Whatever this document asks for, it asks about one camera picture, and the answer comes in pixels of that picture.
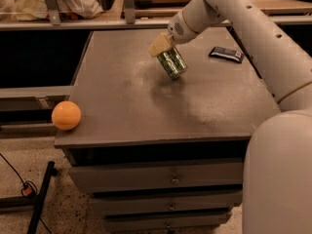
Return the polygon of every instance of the floor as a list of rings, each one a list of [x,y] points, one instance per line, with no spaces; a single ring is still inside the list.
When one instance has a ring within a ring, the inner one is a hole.
[[[79,192],[71,181],[70,168],[61,150],[54,148],[56,130],[49,124],[3,126],[0,129],[0,153],[15,167],[24,180],[40,187],[49,161],[56,163],[58,175],[52,177],[41,214],[53,234],[106,233],[101,220],[88,207],[89,197]],[[19,196],[21,183],[13,170],[0,158],[0,198]],[[0,212],[0,234],[27,232],[32,210]],[[39,222],[37,233],[49,233]],[[129,234],[165,234],[166,230],[146,230]],[[241,234],[242,208],[233,210],[226,224],[175,230],[178,234]]]

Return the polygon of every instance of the green can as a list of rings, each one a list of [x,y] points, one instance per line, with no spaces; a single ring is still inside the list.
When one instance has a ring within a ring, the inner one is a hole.
[[[173,80],[177,79],[187,70],[185,61],[182,59],[181,55],[175,47],[161,53],[157,56],[157,59],[160,61],[166,72]]]

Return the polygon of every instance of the black cable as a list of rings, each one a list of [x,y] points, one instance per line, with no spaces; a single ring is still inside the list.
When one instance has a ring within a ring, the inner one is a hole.
[[[27,181],[23,181],[23,179],[21,178],[20,174],[18,173],[18,171],[10,164],[10,162],[2,155],[2,153],[0,153],[0,156],[2,157],[2,159],[12,168],[12,170],[18,175],[21,183],[22,183],[22,189],[20,191],[21,195],[25,198],[28,198],[27,195],[24,194],[23,190],[26,188],[26,187],[30,187],[32,189],[32,191],[34,192],[34,195],[37,195],[37,186],[30,180],[27,180]],[[48,228],[48,226],[46,225],[46,223],[42,220],[41,217],[39,217],[39,220],[42,222],[43,226],[46,228],[46,230],[52,234],[52,231]]]

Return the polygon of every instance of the desk drawer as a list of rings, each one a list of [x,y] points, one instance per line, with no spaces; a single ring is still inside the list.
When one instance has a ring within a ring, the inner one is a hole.
[[[242,190],[202,190],[92,198],[90,206],[100,215],[173,213],[204,209],[232,209],[242,203]]]
[[[105,218],[106,231],[156,230],[190,226],[220,225],[231,217],[229,211],[202,212],[189,214],[167,214],[150,216],[131,216],[121,218]]]
[[[242,159],[200,160],[73,167],[69,174],[82,192],[145,190],[242,184]]]

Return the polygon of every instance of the background desk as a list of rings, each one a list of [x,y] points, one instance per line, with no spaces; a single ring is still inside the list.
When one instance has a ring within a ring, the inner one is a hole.
[[[225,28],[179,46],[189,70],[172,81],[148,46],[165,29],[96,31],[70,100],[80,125],[58,132],[76,186],[108,231],[221,224],[242,201],[246,146],[279,113]]]

